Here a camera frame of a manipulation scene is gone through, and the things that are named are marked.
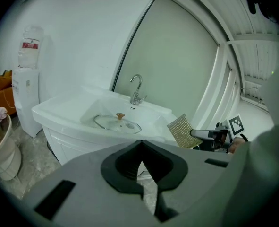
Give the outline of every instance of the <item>wooden knob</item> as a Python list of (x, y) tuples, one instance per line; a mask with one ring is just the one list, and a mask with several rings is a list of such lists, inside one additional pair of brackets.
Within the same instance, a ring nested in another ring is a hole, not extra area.
[(121, 120), (125, 116), (124, 113), (117, 113), (116, 115), (118, 117), (118, 120)]

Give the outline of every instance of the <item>sink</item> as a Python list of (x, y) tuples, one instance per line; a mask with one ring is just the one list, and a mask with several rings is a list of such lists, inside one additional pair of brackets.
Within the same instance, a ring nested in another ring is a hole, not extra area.
[[(176, 145), (167, 125), (176, 119), (172, 111), (148, 102), (130, 103), (130, 97), (98, 87), (77, 87), (32, 109), (61, 164), (81, 154), (135, 140)], [(94, 122), (100, 114), (116, 116), (141, 127), (137, 134), (111, 131)]]

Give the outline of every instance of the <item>glass lid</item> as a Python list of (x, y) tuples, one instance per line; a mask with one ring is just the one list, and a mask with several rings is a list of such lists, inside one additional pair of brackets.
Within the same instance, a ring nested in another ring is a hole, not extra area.
[(137, 123), (123, 119), (124, 113), (117, 113), (116, 116), (98, 115), (94, 118), (94, 122), (103, 129), (122, 133), (136, 134), (141, 131)]

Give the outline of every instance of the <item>faucet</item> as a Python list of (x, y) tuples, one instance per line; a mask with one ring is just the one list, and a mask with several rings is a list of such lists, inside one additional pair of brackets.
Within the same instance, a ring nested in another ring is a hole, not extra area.
[(143, 82), (143, 78), (141, 77), (141, 75), (136, 74), (136, 75), (134, 75), (134, 76), (131, 78), (130, 82), (133, 82), (135, 78), (139, 78), (139, 85), (138, 85), (136, 91), (133, 93), (133, 96), (132, 96), (131, 99), (130, 99), (130, 103), (131, 103), (131, 104), (137, 104), (137, 105), (138, 105), (138, 104), (142, 103), (142, 102), (146, 99), (146, 97), (147, 97), (148, 95), (144, 96), (143, 98), (139, 98), (139, 97), (138, 97), (138, 91), (139, 91), (140, 86), (141, 86), (141, 84), (142, 84), (142, 82)]

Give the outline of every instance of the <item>floor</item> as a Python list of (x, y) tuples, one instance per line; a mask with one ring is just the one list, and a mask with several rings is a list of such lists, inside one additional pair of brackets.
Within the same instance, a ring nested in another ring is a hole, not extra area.
[[(3, 186), (4, 190), (22, 199), (36, 182), (61, 165), (47, 148), (47, 139), (43, 130), (33, 139), (23, 131), (17, 116), (12, 118), (12, 129), (11, 137), (21, 151), (22, 163), (17, 177), (10, 181), (0, 180), (0, 185)], [(157, 184), (153, 179), (137, 182), (144, 187), (143, 201), (153, 214), (156, 206)]]

